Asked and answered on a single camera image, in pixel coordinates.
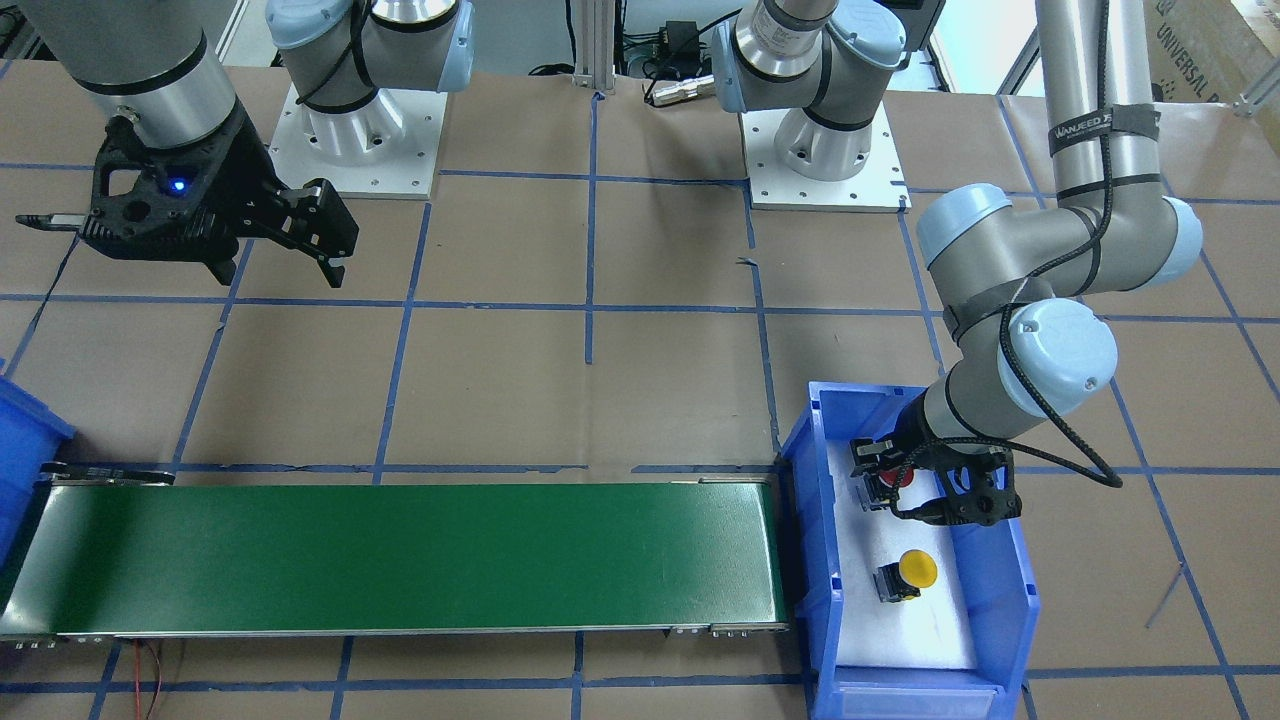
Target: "white mounting plate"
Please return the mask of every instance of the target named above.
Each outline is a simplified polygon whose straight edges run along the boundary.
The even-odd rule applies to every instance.
[[[311,145],[298,91],[291,85],[271,136],[271,161],[275,173],[289,187],[302,187],[314,178],[328,178],[343,197],[388,200],[430,200],[435,181],[435,160],[444,127],[445,92],[384,90],[390,92],[404,114],[404,138],[383,159],[369,165],[338,165]]]
[[[856,176],[840,182],[806,178],[786,167],[773,149],[773,136],[790,110],[742,114],[746,174],[751,208],[762,210],[826,210],[833,213],[897,213],[911,206],[884,105],[872,120],[872,150]]]

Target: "cylindrical metal part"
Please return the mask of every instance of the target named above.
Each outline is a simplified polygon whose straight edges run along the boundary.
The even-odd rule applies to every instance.
[[[401,24],[425,23],[457,5],[457,0],[376,0],[374,17]]]
[[[351,113],[303,111],[311,147],[337,165],[376,163],[394,155],[406,136],[404,114],[385,90]]]
[[[369,78],[378,87],[401,90],[453,90],[466,87],[470,82],[470,65],[457,69],[463,77],[444,77],[449,70],[451,53],[466,55],[470,47],[471,18],[470,3],[454,3],[435,17],[415,22],[393,22],[374,15],[376,22],[367,23],[361,35],[365,67]]]
[[[197,141],[236,106],[236,90],[200,23],[178,3],[28,1],[22,8],[102,113],[132,120],[148,147]]]
[[[835,9],[835,3],[829,4]],[[796,77],[818,61],[817,41],[829,15],[828,12],[820,22],[794,23],[772,0],[754,0],[733,24],[739,54],[765,76]]]
[[[805,22],[826,20],[836,12],[840,0],[774,0],[773,5],[787,15]]]
[[[186,3],[22,0],[22,14],[77,81],[129,85],[182,64],[200,44]]]
[[[1098,109],[1097,67],[1100,0],[1037,0],[1044,61],[1048,124],[1087,115]],[[1108,105],[1140,105],[1151,99],[1146,26],[1138,0],[1111,0],[1107,27],[1106,81]],[[1112,177],[1156,174],[1160,156],[1156,141],[1137,135],[1111,135]],[[1065,147],[1053,155],[1057,191],[1066,192],[1102,181],[1098,140]],[[1070,204],[1079,204],[1071,200]]]
[[[803,109],[792,109],[773,136],[773,149],[796,173],[823,182],[856,176],[872,151],[872,126],[837,131],[818,124]]]

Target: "light blue joint cap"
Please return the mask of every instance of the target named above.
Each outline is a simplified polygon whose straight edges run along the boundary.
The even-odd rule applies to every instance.
[[[474,9],[468,0],[458,5],[458,17],[453,22],[453,40],[449,54],[444,56],[440,69],[439,92],[462,92],[471,85],[471,67],[475,64],[475,44],[471,41],[471,17]]]
[[[293,50],[329,32],[348,10],[351,0],[270,0],[266,27],[276,47]]]
[[[886,70],[902,63],[906,29],[893,10],[874,0],[841,0],[828,22],[836,38],[868,63]]]
[[[712,74],[716,77],[716,97],[726,113],[745,113],[742,81],[739,77],[737,55],[733,53],[733,20],[728,19],[712,31]]]
[[[1009,324],[1018,364],[1050,406],[1066,415],[1111,382],[1120,352],[1111,328],[1084,305],[1065,297],[1032,302]],[[1046,418],[996,348],[1000,383],[1028,415]]]
[[[924,266],[932,265],[943,250],[983,218],[1012,205],[1004,190],[986,182],[959,187],[936,200],[915,223]]]
[[[1199,259],[1199,251],[1204,247],[1204,227],[1196,217],[1196,210],[1176,197],[1166,197],[1165,202],[1169,202],[1174,214],[1178,215],[1178,236],[1174,238],[1174,249],[1169,251],[1169,258],[1165,259],[1160,270],[1134,290],[1165,284],[1183,277]]]

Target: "yellow button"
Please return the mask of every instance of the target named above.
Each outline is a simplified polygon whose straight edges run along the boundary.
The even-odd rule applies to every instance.
[[[938,564],[923,550],[909,550],[897,561],[897,573],[908,583],[927,588],[938,582]]]

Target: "black strap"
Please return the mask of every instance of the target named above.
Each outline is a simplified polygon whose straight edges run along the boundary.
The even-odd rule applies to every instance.
[[[1064,147],[1093,140],[1107,132],[1139,135],[1160,140],[1160,111],[1146,102],[1142,105],[1111,105],[1087,115],[1071,118],[1048,131],[1048,154],[1057,155]]]

